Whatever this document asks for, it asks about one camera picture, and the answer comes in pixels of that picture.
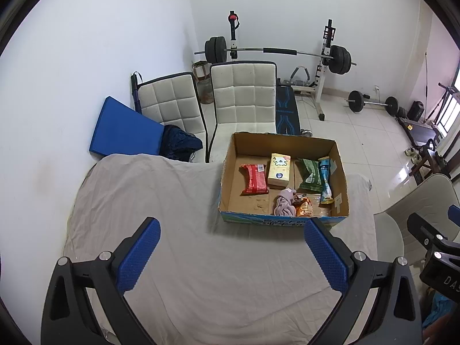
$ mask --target pink cloth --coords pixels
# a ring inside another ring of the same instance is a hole
[[[295,216],[295,207],[292,205],[296,191],[291,188],[283,189],[277,198],[277,205],[275,207],[275,215],[281,216]]]

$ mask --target blue gripper pad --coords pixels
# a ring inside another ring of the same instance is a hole
[[[447,211],[447,216],[452,222],[460,227],[460,209],[457,206],[451,205]]]
[[[160,223],[153,219],[120,263],[117,272],[117,289],[124,294],[134,288],[158,241]]]
[[[348,289],[347,267],[312,220],[305,222],[304,238],[331,288],[344,294]]]

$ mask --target white chair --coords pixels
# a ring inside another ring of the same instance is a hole
[[[191,72],[181,72],[137,85],[142,115],[162,124],[174,124],[203,142],[193,162],[207,162],[208,131]]]
[[[212,65],[210,71],[216,117],[210,161],[222,162],[234,132],[277,132],[277,66],[265,61],[236,61]]]
[[[452,182],[443,174],[429,176],[413,192],[374,215],[379,261],[404,256],[409,265],[425,259],[425,248],[407,230],[407,219],[416,212],[450,241],[459,242],[460,228],[449,220],[451,205],[459,206]]]

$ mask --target yellow box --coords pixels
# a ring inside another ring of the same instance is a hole
[[[290,156],[285,154],[272,153],[267,183],[271,185],[277,185],[279,187],[287,187],[289,184],[290,167]]]

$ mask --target cardboard box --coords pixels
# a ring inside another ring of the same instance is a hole
[[[302,216],[275,216],[273,209],[282,187],[269,185],[270,193],[242,195],[246,187],[242,164],[266,164],[270,167],[272,153],[291,156],[289,185],[298,193],[306,193],[299,188],[302,176],[297,159],[318,160],[331,158],[329,185],[334,197],[331,216],[319,218],[325,225],[333,226],[349,215],[345,173],[340,160],[337,144],[332,140],[314,137],[277,134],[236,132],[232,135],[222,171],[219,211],[227,222],[250,223],[256,225],[303,226],[309,218]]]

